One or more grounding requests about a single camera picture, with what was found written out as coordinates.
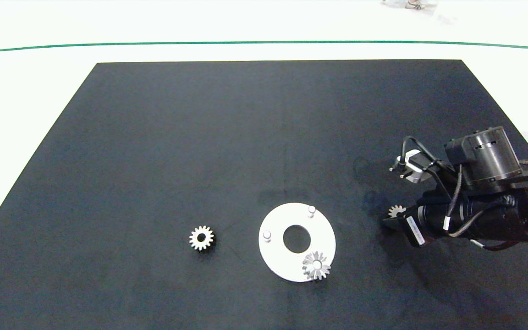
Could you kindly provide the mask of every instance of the center hole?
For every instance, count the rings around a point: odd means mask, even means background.
[[[311,236],[305,228],[299,225],[292,225],[285,230],[282,236],[287,249],[294,253],[301,253],[308,249],[311,244]]]

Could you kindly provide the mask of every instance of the green line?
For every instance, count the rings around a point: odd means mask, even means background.
[[[486,44],[480,42],[456,41],[416,41],[416,40],[276,40],[276,41],[166,41],[166,42],[100,42],[96,44],[46,44],[16,48],[2,48],[0,52],[12,50],[37,50],[40,48],[84,47],[84,46],[134,46],[139,44],[462,44],[467,46],[489,46],[505,48],[521,48],[528,46],[518,44]]]

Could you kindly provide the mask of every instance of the gear teeth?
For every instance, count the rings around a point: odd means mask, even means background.
[[[308,280],[322,280],[323,278],[327,278],[331,266],[324,263],[326,260],[327,257],[323,257],[323,253],[319,253],[318,251],[309,253],[302,261],[303,275],[306,275]],[[314,267],[315,261],[321,263],[321,268]]]
[[[402,205],[394,205],[394,206],[390,207],[390,209],[388,209],[388,215],[391,218],[396,218],[399,213],[403,213],[406,210],[407,210],[407,208],[403,207]]]
[[[199,241],[199,235],[201,234],[203,234],[205,238],[202,241]],[[199,228],[195,228],[195,230],[193,230],[189,236],[189,243],[191,244],[191,247],[199,252],[206,250],[209,246],[211,246],[212,242],[214,242],[213,230],[211,230],[211,227],[207,227],[206,225],[200,225]]]

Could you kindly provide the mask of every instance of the shoe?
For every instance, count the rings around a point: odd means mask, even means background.
[[[424,4],[421,4],[421,2],[419,0],[417,0],[417,2],[407,2],[407,4],[405,5],[405,8],[407,9],[417,9],[417,10],[421,10],[421,9],[424,9],[425,8],[425,5]]]

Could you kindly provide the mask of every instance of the white disc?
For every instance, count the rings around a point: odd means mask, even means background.
[[[285,230],[301,226],[311,236],[311,243],[301,253],[285,246]],[[327,257],[324,264],[331,265],[336,253],[336,237],[327,218],[312,205],[287,203],[276,207],[262,221],[258,232],[260,254],[276,275],[293,282],[311,281],[302,269],[304,257],[318,251]]]

